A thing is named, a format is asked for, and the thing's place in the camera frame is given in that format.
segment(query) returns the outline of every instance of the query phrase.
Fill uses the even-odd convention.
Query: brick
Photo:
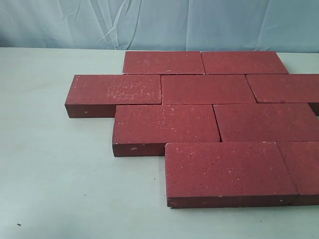
[[[206,74],[288,74],[274,51],[202,52]]]
[[[205,74],[199,51],[127,51],[124,74]]]
[[[170,143],[165,174],[172,208],[284,206],[298,194],[275,142]]]
[[[279,142],[278,147],[299,193],[292,205],[319,205],[319,142]]]
[[[222,141],[319,141],[306,103],[214,105]]]
[[[309,103],[319,116],[319,74],[247,75],[259,103]]]
[[[117,106],[115,156],[162,156],[170,142],[220,141],[212,105]]]
[[[136,104],[161,104],[159,75],[76,75],[65,107],[70,118],[108,118]]]
[[[255,104],[244,75],[162,76],[163,104]]]

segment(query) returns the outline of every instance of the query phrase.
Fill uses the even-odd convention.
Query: white table
[[[170,209],[163,157],[114,158],[114,119],[69,119],[73,75],[121,74],[124,54],[0,48],[1,239],[319,238],[318,206]],[[319,54],[279,56],[319,73]]]

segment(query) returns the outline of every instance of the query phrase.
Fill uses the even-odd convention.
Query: paver
[[[127,51],[124,74],[205,74],[199,51]]]
[[[255,104],[245,75],[161,76],[163,104]]]
[[[306,103],[214,105],[222,141],[319,141]]]
[[[319,74],[247,75],[259,103],[308,103],[319,116]]]
[[[275,142],[169,143],[165,174],[172,208],[284,206],[298,194]]]
[[[65,107],[70,118],[101,118],[134,104],[161,104],[160,75],[76,75]]]
[[[115,156],[162,156],[169,142],[220,141],[212,105],[117,106]]]
[[[292,205],[319,205],[319,142],[279,142],[299,196]]]
[[[202,52],[206,74],[288,74],[274,51]]]

